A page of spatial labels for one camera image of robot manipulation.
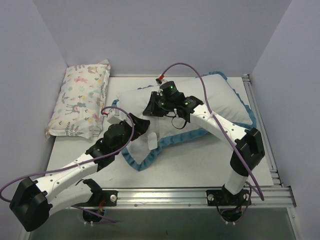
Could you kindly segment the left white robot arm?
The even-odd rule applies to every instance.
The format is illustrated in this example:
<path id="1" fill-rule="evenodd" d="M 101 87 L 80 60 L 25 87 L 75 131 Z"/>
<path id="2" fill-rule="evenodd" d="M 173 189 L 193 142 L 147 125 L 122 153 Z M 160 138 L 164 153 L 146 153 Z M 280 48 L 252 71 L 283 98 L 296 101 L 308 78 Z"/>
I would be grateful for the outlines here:
<path id="1" fill-rule="evenodd" d="M 54 213 L 73 205 L 99 205 L 104 197 L 102 188 L 87 176 L 95 174 L 114 160 L 125 144 L 145 134 L 150 121 L 129 114 L 128 123 L 120 120 L 111 124 L 103 137 L 81 154 L 63 171 L 32 180 L 23 179 L 9 208 L 27 232 L 43 225 Z"/>

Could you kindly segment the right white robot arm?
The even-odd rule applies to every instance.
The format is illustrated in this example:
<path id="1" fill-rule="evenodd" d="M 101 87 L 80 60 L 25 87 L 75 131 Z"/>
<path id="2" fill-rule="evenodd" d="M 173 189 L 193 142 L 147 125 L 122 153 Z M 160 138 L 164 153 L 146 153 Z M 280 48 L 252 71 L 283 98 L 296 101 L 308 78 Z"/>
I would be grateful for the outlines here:
<path id="1" fill-rule="evenodd" d="M 173 81 L 165 82 L 157 91 L 152 91 L 144 116 L 164 117 L 172 113 L 185 122 L 203 128 L 233 150 L 231 173 L 224 184 L 222 200 L 232 205 L 240 198 L 245 182 L 253 176 L 253 169 L 265 156 L 261 132 L 238 126 L 209 109 L 207 103 L 195 96 L 185 96 L 178 91 Z"/>

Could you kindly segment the blue white plush pillowcase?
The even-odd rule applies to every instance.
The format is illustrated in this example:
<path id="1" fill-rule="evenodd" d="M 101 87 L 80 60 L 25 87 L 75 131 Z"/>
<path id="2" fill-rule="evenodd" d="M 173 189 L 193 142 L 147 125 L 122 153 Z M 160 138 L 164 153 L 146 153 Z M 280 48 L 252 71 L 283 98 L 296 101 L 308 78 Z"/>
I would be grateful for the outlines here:
<path id="1" fill-rule="evenodd" d="M 137 171 L 148 168 L 167 146 L 212 133 L 229 147 L 229 141 L 234 142 L 235 139 L 244 136 L 244 129 L 251 130 L 257 126 L 253 111 L 244 104 L 222 73 L 216 72 L 202 78 L 175 80 L 174 84 L 187 98 L 182 102 L 183 107 L 193 103 L 192 97 L 203 103 L 187 115 L 190 118 L 189 123 L 181 117 L 175 117 L 179 112 L 178 107 L 174 107 L 171 113 L 166 113 L 163 117 L 143 115 L 152 92 L 159 90 L 158 86 L 149 85 L 121 92 L 112 104 L 150 122 L 147 132 L 131 141 L 121 151 L 127 163 Z"/>

